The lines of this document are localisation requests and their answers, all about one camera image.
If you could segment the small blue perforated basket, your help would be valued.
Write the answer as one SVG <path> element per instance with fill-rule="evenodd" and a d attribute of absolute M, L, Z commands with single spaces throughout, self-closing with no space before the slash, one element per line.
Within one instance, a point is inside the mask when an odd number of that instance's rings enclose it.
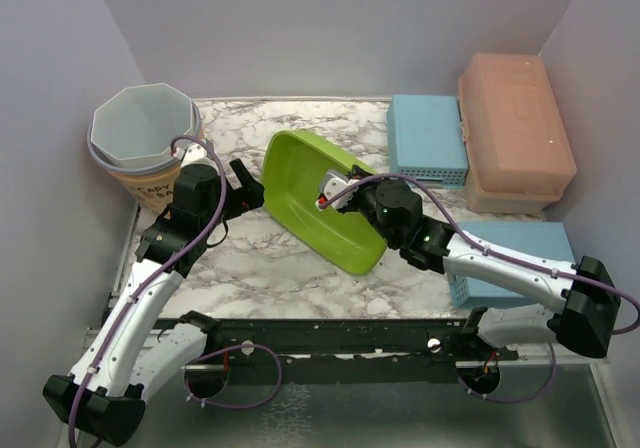
<path fill-rule="evenodd" d="M 394 95 L 387 114 L 389 170 L 461 189 L 469 169 L 454 96 Z"/>

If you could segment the pink translucent lidded box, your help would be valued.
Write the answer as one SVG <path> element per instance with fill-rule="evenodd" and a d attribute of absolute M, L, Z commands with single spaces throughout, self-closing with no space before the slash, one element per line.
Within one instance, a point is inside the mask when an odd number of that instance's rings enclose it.
<path fill-rule="evenodd" d="M 458 98 L 470 210 L 536 214 L 563 197 L 577 168 L 540 57 L 478 53 Z"/>

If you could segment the large blue perforated basket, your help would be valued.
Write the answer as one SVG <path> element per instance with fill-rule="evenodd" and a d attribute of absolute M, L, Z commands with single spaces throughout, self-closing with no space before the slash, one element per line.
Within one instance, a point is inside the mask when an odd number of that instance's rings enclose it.
<path fill-rule="evenodd" d="M 562 311 L 575 260 L 560 223 L 477 221 L 460 224 L 443 258 L 453 304 L 462 309 L 541 304 Z"/>

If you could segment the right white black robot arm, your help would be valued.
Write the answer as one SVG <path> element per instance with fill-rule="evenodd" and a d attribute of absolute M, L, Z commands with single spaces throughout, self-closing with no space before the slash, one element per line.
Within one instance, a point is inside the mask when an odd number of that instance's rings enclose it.
<path fill-rule="evenodd" d="M 330 170 L 319 191 L 318 208 L 361 214 L 414 268 L 477 279 L 530 300 L 528 306 L 474 310 L 459 335 L 467 357 L 535 343 L 606 357 L 621 295 L 600 260 L 585 256 L 572 263 L 527 255 L 461 229 L 451 216 L 429 217 L 422 206 L 428 189 L 406 175 L 372 175 L 358 166 L 348 174 Z"/>

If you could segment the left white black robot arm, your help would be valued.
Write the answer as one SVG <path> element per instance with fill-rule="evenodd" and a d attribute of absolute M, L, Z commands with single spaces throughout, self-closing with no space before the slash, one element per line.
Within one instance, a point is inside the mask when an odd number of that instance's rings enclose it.
<path fill-rule="evenodd" d="M 261 207 L 264 187 L 234 159 L 239 187 L 220 173 L 221 164 L 194 153 L 185 156 L 164 215 L 143 233 L 126 286 L 95 339 L 66 375 L 51 376 L 43 396 L 68 427 L 119 447 L 139 427 L 149 400 L 187 362 L 206 363 L 220 353 L 212 321 L 179 323 L 164 341 L 143 346 L 171 296 L 209 249 L 218 226 Z"/>

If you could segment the orange capybara bucket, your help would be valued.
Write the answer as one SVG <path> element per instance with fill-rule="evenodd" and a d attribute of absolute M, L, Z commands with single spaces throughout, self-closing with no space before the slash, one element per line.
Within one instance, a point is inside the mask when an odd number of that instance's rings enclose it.
<path fill-rule="evenodd" d="M 202 135 L 200 114 L 194 102 L 193 111 L 196 122 L 195 132 L 184 135 L 200 137 Z M 141 205 L 156 213 L 160 212 L 172 199 L 173 183 L 180 171 L 180 163 L 172 157 L 170 149 L 168 150 L 169 159 L 156 165 L 142 168 L 119 167 L 93 146 L 90 141 L 91 128 L 92 124 L 87 133 L 87 148 L 93 160 L 116 178 Z"/>

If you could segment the white octagonal inner bin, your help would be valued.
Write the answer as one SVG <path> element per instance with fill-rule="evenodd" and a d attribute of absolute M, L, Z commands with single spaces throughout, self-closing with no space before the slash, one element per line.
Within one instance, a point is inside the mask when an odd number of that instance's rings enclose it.
<path fill-rule="evenodd" d="M 165 83 L 141 85 L 94 112 L 90 141 L 114 165 L 142 168 L 168 160 L 171 140 L 195 127 L 190 97 Z"/>

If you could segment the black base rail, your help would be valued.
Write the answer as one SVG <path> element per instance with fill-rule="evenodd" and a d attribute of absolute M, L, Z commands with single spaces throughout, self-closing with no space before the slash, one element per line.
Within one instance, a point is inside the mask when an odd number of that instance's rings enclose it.
<path fill-rule="evenodd" d="M 191 323 L 207 334 L 207 352 L 255 343 L 277 354 L 218 356 L 226 369 L 196 372 L 197 382 L 227 378 L 233 385 L 430 382 L 454 383 L 456 365 L 481 367 L 494 354 L 464 318 L 417 320 L 212 319 L 189 312 L 160 319 L 154 329 Z"/>

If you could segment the aluminium extrusion rail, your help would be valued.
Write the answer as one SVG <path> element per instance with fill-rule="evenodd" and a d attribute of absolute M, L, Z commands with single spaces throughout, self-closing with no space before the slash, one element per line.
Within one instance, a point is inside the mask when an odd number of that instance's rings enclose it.
<path fill-rule="evenodd" d="M 142 357 L 143 354 L 146 354 L 151 349 L 155 348 L 159 343 L 164 341 L 166 338 L 171 337 L 173 335 L 173 328 L 166 329 L 152 329 L 149 335 L 145 338 L 143 343 L 143 347 L 141 349 L 141 353 L 138 355 L 139 358 Z M 502 352 L 499 356 L 499 361 L 497 364 L 500 368 L 508 367 L 508 366 L 544 366 L 547 365 L 551 361 L 550 350 L 546 345 L 533 345 L 533 344 L 520 344 L 513 345 L 514 351 L 506 350 Z M 570 352 L 566 348 L 555 344 L 554 352 L 556 356 L 556 364 L 591 364 L 591 363 L 602 363 L 603 360 L 600 359 L 591 359 L 587 357 L 583 357 L 577 355 L 575 353 Z M 346 354 L 320 354 L 320 355 L 312 355 L 311 353 L 302 353 L 302 354 L 284 354 L 284 364 L 292 364 L 294 361 L 309 361 L 312 358 L 320 358 L 323 361 L 352 361 L 356 358 L 363 359 L 391 359 L 391 358 L 401 358 L 408 357 L 408 352 L 398 352 L 392 351 L 391 349 L 384 348 L 374 348 L 367 349 L 363 353 L 346 353 Z"/>

